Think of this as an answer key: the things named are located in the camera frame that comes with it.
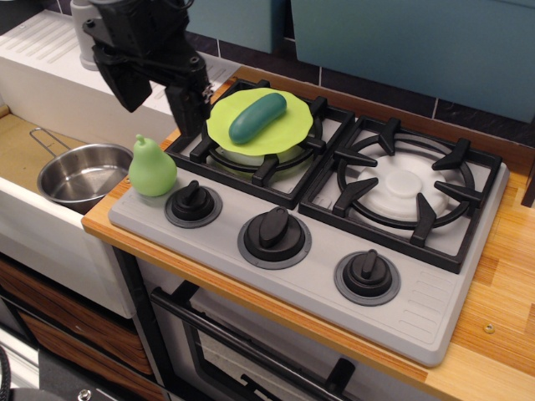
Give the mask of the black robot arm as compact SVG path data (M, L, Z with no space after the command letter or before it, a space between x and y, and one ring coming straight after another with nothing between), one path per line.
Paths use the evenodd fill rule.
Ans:
M94 1L97 18L83 30L93 40L94 62L129 112L165 88L176 125L185 137L201 133L213 91L206 62L186 38L190 1Z

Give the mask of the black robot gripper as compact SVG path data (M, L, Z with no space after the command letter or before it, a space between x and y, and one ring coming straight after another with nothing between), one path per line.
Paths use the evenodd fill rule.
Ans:
M186 39L193 1L91 1L100 18L83 30L94 40L94 62L114 96L130 113L166 87L176 125L199 135L210 117L213 94L206 63Z

